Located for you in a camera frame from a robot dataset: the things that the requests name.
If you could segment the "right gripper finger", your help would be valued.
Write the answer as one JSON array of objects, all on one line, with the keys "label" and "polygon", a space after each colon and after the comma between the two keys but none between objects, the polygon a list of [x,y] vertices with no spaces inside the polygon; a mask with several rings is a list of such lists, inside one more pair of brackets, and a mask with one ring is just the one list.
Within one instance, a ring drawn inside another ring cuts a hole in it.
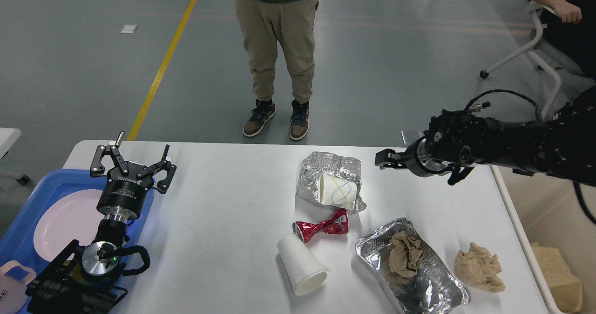
[{"label": "right gripper finger", "polygon": [[404,156],[405,152],[396,152],[394,149],[383,149],[375,154],[375,167],[379,167],[380,169],[407,169]]}]

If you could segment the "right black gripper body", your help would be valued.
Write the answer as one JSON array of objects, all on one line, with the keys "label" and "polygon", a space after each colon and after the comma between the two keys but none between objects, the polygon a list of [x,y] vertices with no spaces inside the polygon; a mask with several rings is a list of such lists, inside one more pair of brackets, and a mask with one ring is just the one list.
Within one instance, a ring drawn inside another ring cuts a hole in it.
[{"label": "right black gripper body", "polygon": [[419,177],[443,176],[454,169],[427,156],[425,137],[419,138],[419,140],[408,146],[404,153],[404,164],[411,173]]}]

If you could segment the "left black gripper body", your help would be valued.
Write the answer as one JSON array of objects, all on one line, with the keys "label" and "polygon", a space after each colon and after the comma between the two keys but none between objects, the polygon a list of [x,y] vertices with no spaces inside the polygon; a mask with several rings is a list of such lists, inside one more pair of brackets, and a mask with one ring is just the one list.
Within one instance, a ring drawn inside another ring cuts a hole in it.
[{"label": "left black gripper body", "polygon": [[136,220],[142,214],[147,194],[155,181],[150,176],[138,177],[138,173],[144,170],[146,165],[131,161],[126,165],[126,173],[118,167],[107,172],[107,184],[96,209],[105,216],[120,213],[127,220]]}]

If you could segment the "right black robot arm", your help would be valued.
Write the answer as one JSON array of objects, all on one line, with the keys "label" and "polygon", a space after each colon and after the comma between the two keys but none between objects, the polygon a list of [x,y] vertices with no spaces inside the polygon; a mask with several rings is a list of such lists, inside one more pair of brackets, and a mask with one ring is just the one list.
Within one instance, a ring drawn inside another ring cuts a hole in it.
[{"label": "right black robot arm", "polygon": [[407,169],[419,177],[449,174],[453,186],[477,164],[494,164],[532,176],[537,172],[573,182],[580,208],[592,222],[580,185],[596,182],[596,91],[583,91],[553,119],[509,123],[482,118],[469,102],[463,110],[443,110],[404,152],[375,154],[381,169]]}]

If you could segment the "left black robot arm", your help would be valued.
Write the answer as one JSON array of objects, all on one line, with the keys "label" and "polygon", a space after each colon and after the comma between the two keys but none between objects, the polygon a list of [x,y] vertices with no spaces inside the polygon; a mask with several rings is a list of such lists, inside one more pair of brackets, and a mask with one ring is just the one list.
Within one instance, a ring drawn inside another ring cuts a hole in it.
[{"label": "left black robot arm", "polygon": [[149,191],[168,191],[177,167],[168,158],[169,145],[157,163],[125,160],[119,151],[123,135],[113,145],[98,145],[89,168],[91,177],[106,177],[96,206],[103,219],[95,238],[87,246],[72,240],[30,282],[29,313],[108,314],[128,294],[118,280],[149,269],[147,249],[127,246],[126,232],[140,218]]}]

